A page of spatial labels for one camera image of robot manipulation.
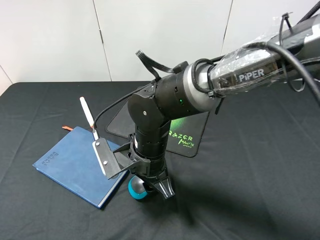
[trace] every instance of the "razer logo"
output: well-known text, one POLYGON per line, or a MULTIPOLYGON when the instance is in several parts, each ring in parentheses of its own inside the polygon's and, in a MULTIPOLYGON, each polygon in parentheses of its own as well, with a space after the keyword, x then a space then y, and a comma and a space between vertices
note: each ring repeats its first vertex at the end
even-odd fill
POLYGON ((192 148, 195 145, 194 143, 192 143, 192 136, 187 136, 180 133, 172 132, 171 130, 169 131, 169 136, 176 139, 180 139, 178 145, 182 144, 184 147, 187 147, 187 148, 192 148))

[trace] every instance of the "piper robot arm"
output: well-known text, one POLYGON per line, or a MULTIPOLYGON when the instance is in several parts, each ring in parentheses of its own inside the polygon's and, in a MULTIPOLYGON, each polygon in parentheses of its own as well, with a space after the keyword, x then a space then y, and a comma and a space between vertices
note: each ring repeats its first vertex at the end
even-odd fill
POLYGON ((293 27, 289 24, 289 28, 280 31, 280 38, 277 35, 267 42, 250 43, 223 58, 182 62, 173 69, 138 52, 155 80, 128 99, 128 111, 135 123, 128 143, 111 151, 106 140, 98 136, 97 119, 94 121, 93 147, 103 173, 113 178, 130 170, 140 187, 156 190, 167 199, 175 194, 165 160, 171 120, 212 109, 218 112, 228 95, 274 82, 288 82, 294 88, 291 81, 301 77, 296 83, 302 87, 294 89, 298 92, 307 83, 320 103, 314 81, 320 73, 320 15, 293 27), (160 78, 153 68, 171 74, 160 78))

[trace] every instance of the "white wall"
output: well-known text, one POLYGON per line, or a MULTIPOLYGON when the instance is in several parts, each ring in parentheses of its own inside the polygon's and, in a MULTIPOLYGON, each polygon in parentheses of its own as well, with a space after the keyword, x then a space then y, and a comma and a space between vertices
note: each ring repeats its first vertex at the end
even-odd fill
POLYGON ((0 36, 13 83, 110 81, 92 0, 0 0, 0 36))
POLYGON ((11 81, 0 66, 0 96, 11 85, 11 81))
POLYGON ((231 0, 94 0, 113 81, 150 81, 135 52, 168 67, 219 56, 231 0))
POLYGON ((290 13, 291 25, 297 22, 318 0, 233 0, 221 54, 227 54, 265 31, 279 31, 281 16, 290 13))
POLYGON ((213 58, 255 39, 285 12, 293 12, 294 25, 316 2, 0 0, 0 66, 13 83, 148 81, 139 49, 169 67, 213 58))

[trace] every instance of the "mouse pad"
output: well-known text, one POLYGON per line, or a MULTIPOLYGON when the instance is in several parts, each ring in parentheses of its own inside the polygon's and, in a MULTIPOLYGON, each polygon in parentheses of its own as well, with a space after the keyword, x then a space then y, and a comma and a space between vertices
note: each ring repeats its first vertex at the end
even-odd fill
MULTIPOLYGON (((166 150, 189 158, 197 155, 208 117, 209 112, 203 112, 171 121, 166 150)), ((129 134, 135 132, 135 123, 128 112, 128 102, 123 105, 105 130, 123 138, 128 138, 129 134)))

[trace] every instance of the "black tablecloth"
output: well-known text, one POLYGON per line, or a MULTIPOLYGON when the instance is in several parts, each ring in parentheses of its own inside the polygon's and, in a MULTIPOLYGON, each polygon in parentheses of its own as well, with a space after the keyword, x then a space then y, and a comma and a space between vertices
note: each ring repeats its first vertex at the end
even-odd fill
POLYGON ((18 83, 0 96, 0 240, 320 239, 320 109, 308 89, 227 97, 196 157, 166 154, 172 199, 136 201, 127 177, 100 210, 32 167, 62 125, 89 129, 79 97, 96 115, 142 84, 18 83))

